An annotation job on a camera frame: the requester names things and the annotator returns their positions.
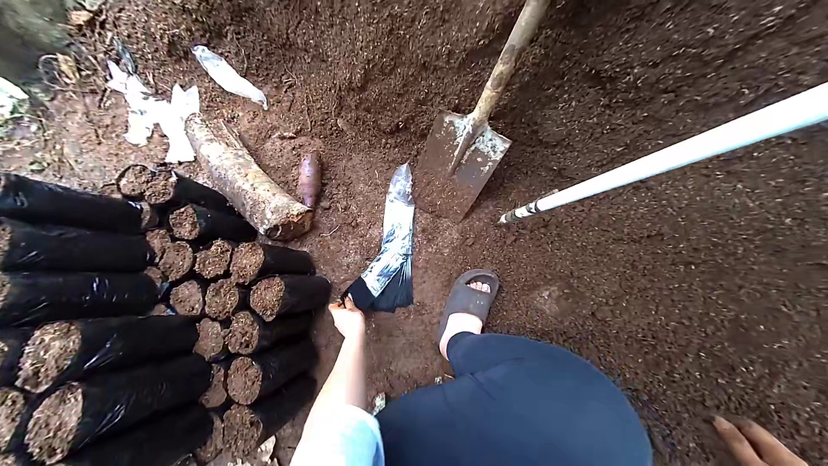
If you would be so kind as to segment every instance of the shovel blade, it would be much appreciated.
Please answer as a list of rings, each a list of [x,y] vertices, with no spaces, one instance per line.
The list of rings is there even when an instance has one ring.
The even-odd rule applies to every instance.
[[[414,172],[414,198],[417,207],[450,218],[463,220],[474,204],[512,141],[495,133],[488,124],[449,174],[465,131],[470,130],[468,115],[441,110],[426,140],[426,150]]]

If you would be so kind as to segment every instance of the shovel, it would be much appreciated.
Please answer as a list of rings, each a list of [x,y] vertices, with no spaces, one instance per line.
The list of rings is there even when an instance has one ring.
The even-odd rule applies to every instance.
[[[489,127],[489,114],[532,39],[549,0],[527,0],[489,82],[467,115],[440,110],[417,163],[417,206],[460,221],[492,176],[512,141]]]

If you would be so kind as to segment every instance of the hand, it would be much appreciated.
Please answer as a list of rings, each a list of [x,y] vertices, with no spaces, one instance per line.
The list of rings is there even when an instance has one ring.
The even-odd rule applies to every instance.
[[[360,337],[365,333],[365,315],[354,305],[350,296],[345,298],[345,306],[336,302],[328,306],[328,310],[343,337]]]
[[[713,426],[740,466],[808,466],[770,432],[751,420],[737,420],[731,424],[725,418],[716,416]]]

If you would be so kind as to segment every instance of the black slipper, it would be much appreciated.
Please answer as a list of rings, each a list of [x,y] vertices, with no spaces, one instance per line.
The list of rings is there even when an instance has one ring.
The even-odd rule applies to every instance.
[[[474,289],[469,286],[471,282],[488,284],[491,292],[486,293],[485,291]],[[445,301],[443,318],[440,320],[440,328],[437,331],[437,343],[439,344],[443,338],[445,325],[449,321],[449,316],[453,313],[473,314],[480,318],[483,323],[486,323],[486,318],[489,316],[489,309],[492,307],[492,303],[499,289],[500,280],[491,270],[469,270],[455,280],[455,284],[451,287],[449,298]]]

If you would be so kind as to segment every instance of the dirt ground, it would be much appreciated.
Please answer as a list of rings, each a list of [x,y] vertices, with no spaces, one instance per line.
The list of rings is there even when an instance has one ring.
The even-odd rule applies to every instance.
[[[338,293],[378,251],[393,170],[416,166],[438,109],[474,107],[521,4],[115,0],[79,39],[99,61],[120,36],[159,95],[197,84],[202,110],[234,126],[289,191],[301,156],[319,150],[323,206],[292,245]],[[416,304],[372,316],[369,394],[393,399],[451,373],[433,344],[442,302],[458,274],[490,268],[503,287],[485,330],[561,345],[610,374],[650,429],[657,464],[727,463],[714,413],[751,417],[828,464],[828,127],[494,225],[545,192],[825,82],[826,24],[821,0],[558,0],[492,115],[514,144],[478,202],[459,223],[417,213]],[[194,44],[227,57],[272,108],[221,90]],[[133,148],[120,137],[120,97],[84,100],[81,130],[57,133],[64,153],[74,144],[81,161],[112,159],[92,184],[163,158],[163,138]],[[300,137],[276,137],[285,131]],[[92,170],[73,166],[41,175],[71,184]],[[340,343],[327,316],[315,340],[324,377]],[[281,432],[283,463],[302,421]]]

